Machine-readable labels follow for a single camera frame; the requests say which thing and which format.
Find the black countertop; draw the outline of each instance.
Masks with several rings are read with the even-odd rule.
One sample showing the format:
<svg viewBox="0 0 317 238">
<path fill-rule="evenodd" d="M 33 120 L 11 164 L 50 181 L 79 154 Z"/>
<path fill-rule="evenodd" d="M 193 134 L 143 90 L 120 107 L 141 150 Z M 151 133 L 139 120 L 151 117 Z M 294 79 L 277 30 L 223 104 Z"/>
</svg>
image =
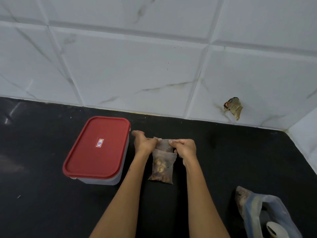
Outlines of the black countertop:
<svg viewBox="0 0 317 238">
<path fill-rule="evenodd" d="M 317 234 L 317 175 L 286 133 L 214 122 L 0 98 L 0 236 L 89 237 L 118 190 L 84 184 L 62 173 L 63 162 L 86 121 L 124 117 L 148 137 L 195 140 L 216 208 L 231 237 L 245 237 L 234 190 L 281 198 L 303 237 Z M 121 180 L 134 156 L 133 137 Z M 174 164 L 173 185 L 141 188 L 137 237 L 188 237 L 186 171 Z"/>
</svg>

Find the person's left hand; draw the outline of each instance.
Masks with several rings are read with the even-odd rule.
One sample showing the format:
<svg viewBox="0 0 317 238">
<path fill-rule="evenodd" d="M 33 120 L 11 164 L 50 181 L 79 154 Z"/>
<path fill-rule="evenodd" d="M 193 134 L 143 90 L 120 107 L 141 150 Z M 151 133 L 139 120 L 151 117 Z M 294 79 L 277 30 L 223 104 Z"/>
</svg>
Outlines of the person's left hand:
<svg viewBox="0 0 317 238">
<path fill-rule="evenodd" d="M 147 138 L 145 137 L 144 132 L 139 130 L 134 130 L 131 134 L 135 137 L 135 154 L 144 154 L 146 156 L 149 156 L 150 153 L 153 152 L 156 144 L 158 144 L 162 140 L 157 138 Z"/>
</svg>

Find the bag of nuts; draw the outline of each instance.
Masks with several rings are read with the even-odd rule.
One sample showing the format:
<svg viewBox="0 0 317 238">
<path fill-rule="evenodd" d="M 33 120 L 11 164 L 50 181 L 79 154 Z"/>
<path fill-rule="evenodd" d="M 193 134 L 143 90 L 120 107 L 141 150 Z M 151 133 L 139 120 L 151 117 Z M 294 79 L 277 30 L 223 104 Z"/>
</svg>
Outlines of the bag of nuts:
<svg viewBox="0 0 317 238">
<path fill-rule="evenodd" d="M 152 155 L 152 175 L 149 177 L 149 180 L 158 180 L 173 184 L 173 164 L 177 154 L 173 153 L 173 147 L 169 145 L 168 139 L 162 140 L 160 144 L 157 144 Z"/>
</svg>

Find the open plastic bag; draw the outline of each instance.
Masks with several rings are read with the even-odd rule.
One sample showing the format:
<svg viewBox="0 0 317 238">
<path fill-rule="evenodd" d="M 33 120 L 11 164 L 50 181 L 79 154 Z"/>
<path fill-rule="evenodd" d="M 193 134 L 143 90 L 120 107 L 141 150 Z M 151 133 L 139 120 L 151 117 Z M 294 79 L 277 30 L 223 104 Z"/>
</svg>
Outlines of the open plastic bag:
<svg viewBox="0 0 317 238">
<path fill-rule="evenodd" d="M 163 139 L 156 145 L 153 153 L 152 175 L 149 180 L 158 180 L 173 184 L 173 165 L 177 154 L 173 153 L 173 147 L 169 145 L 168 139 Z"/>
<path fill-rule="evenodd" d="M 248 238 L 263 238 L 262 229 L 266 229 L 269 221 L 283 226 L 289 238 L 302 238 L 280 198 L 256 194 L 238 186 L 235 200 Z"/>
</svg>

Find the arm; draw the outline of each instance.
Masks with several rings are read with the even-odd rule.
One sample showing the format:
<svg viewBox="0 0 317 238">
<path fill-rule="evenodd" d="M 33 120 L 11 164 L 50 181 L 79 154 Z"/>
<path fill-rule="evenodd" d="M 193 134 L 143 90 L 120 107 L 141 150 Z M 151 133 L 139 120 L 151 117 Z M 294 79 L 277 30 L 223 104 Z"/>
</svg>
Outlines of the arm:
<svg viewBox="0 0 317 238">
<path fill-rule="evenodd" d="M 187 173 L 189 236 L 230 238 L 208 191 L 193 140 L 170 140 Z"/>
<path fill-rule="evenodd" d="M 90 238 L 135 237 L 145 164 L 156 143 L 160 140 L 148 139 L 141 131 L 132 131 L 132 135 L 135 136 L 135 157 L 119 190 Z"/>
</svg>

